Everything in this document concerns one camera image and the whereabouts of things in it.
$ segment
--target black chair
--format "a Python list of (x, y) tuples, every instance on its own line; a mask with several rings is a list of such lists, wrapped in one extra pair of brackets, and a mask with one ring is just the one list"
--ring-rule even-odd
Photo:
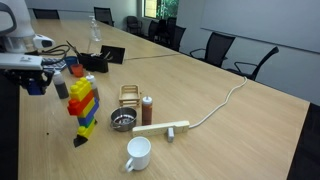
[(167, 20), (159, 21), (157, 36), (160, 43), (167, 43), (170, 45), (170, 41), (172, 40), (172, 37), (174, 37), (176, 22), (177, 18), (175, 17), (169, 17)]
[(155, 36), (156, 36), (157, 29), (158, 29), (158, 25), (159, 24), (157, 22), (155, 22), (154, 20), (152, 20), (150, 22), (149, 29), (148, 29), (148, 36), (145, 37), (145, 39), (152, 41), (152, 42), (155, 42)]
[(167, 20), (160, 19), (158, 22), (158, 29), (156, 32), (157, 41), (164, 41), (167, 42), (169, 40), (169, 34), (167, 32)]
[(196, 58), (196, 59), (199, 59), (208, 64), (221, 68), (223, 61), (227, 59), (225, 56), (228, 50), (230, 49), (234, 39), (235, 37), (212, 32), (208, 40), (206, 49), (203, 49), (203, 48), (195, 49), (190, 52), (190, 56), (193, 58), (196, 58), (194, 56), (194, 53), (200, 50), (204, 50), (205, 51), (204, 58)]
[(177, 18), (175, 17), (168, 17), (167, 19), (167, 31), (170, 34), (170, 32), (173, 32), (175, 30), (175, 26), (177, 23)]
[[(237, 70), (234, 69), (227, 69), (227, 71), (230, 71), (232, 73), (238, 74), (240, 76), (246, 76), (248, 79), (251, 80), (256, 80), (256, 77), (259, 73), (259, 70), (261, 68), (261, 66), (274, 54), (277, 54), (279, 52), (278, 47), (274, 47), (266, 56), (264, 56), (262, 58), (262, 60), (260, 61), (260, 63), (258, 65), (256, 64), (252, 64), (252, 63), (246, 63), (246, 62), (234, 62), (234, 65), (236, 66)], [(248, 74), (248, 73), (243, 73), (238, 64), (243, 64), (243, 65), (250, 65), (250, 66), (255, 66), (256, 68), (253, 70), (252, 74)]]
[(142, 22), (138, 20), (135, 16), (128, 16), (127, 17), (127, 31), (132, 33), (134, 30), (135, 33), (133, 34), (141, 34)]
[(94, 16), (97, 21), (103, 22), (114, 27), (114, 21), (112, 19), (111, 9), (102, 7), (93, 7)]
[(186, 28), (175, 25), (174, 31), (170, 33), (169, 44), (165, 42), (157, 42), (158, 44), (179, 52), (180, 42)]
[(59, 13), (54, 9), (33, 9), (36, 19), (60, 19)]

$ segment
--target plastic bottle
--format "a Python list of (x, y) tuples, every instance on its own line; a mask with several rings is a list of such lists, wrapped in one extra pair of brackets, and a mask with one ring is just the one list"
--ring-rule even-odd
[(91, 20), (91, 39), (93, 41), (100, 41), (101, 40), (101, 33), (100, 33), (100, 29), (99, 26), (97, 24), (96, 19), (94, 18), (94, 16), (90, 16), (92, 18)]
[(52, 81), (53, 81), (54, 86), (56, 87), (56, 90), (57, 90), (57, 93), (58, 93), (60, 99), (65, 99), (65, 98), (69, 97), (66, 83), (64, 82), (64, 79), (63, 79), (60, 71), (55, 70), (53, 77), (52, 77)]
[(152, 124), (152, 98), (142, 98), (142, 126)]
[(87, 80), (90, 82), (90, 84), (91, 84), (91, 88), (92, 88), (94, 97), (99, 101), (99, 100), (100, 100), (100, 97), (99, 97), (99, 92), (98, 92), (98, 87), (97, 87), (96, 79), (95, 79), (94, 76), (91, 75), (90, 73), (86, 76), (86, 79), (87, 79)]

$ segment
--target black cable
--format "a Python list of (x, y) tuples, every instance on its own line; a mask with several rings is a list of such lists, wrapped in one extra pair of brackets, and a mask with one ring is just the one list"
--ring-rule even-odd
[(47, 51), (42, 51), (41, 53), (39, 53), (39, 55), (50, 55), (50, 56), (60, 56), (60, 55), (63, 55), (63, 57), (58, 60), (58, 61), (54, 61), (54, 62), (42, 62), (42, 66), (44, 65), (52, 65), (52, 64), (57, 64), (61, 61), (63, 61), (65, 59), (65, 57), (67, 56), (67, 53), (68, 51), (70, 50), (70, 47), (66, 44), (62, 44), (62, 45), (59, 45), (59, 46), (56, 46), (52, 49), (49, 49)]

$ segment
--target window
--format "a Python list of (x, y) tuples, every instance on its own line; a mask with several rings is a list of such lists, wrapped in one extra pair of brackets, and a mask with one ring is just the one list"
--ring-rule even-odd
[(177, 17), (179, 0), (144, 0), (144, 16), (156, 19)]

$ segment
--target white cable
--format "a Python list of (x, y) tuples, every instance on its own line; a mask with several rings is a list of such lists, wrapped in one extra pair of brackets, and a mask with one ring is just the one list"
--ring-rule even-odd
[(242, 84), (240, 84), (239, 86), (236, 86), (236, 87), (232, 88), (232, 89), (229, 91), (229, 93), (228, 93), (228, 95), (227, 95), (227, 97), (226, 97), (226, 100), (225, 100), (222, 104), (220, 104), (218, 107), (216, 107), (213, 111), (211, 111), (206, 117), (204, 117), (204, 118), (203, 118), (201, 121), (199, 121), (198, 123), (196, 123), (196, 124), (194, 124), (194, 125), (190, 125), (190, 126), (189, 126), (189, 129), (192, 129), (192, 128), (195, 128), (195, 127), (199, 126), (199, 125), (202, 124), (204, 121), (206, 121), (213, 113), (215, 113), (218, 109), (220, 109), (222, 106), (226, 105), (227, 102), (229, 101), (229, 97), (230, 97), (230, 95), (232, 94), (232, 92), (233, 92), (234, 90), (242, 87), (243, 85), (245, 85), (245, 84), (247, 83), (247, 81), (248, 81), (247, 77), (244, 76), (244, 82), (243, 82)]

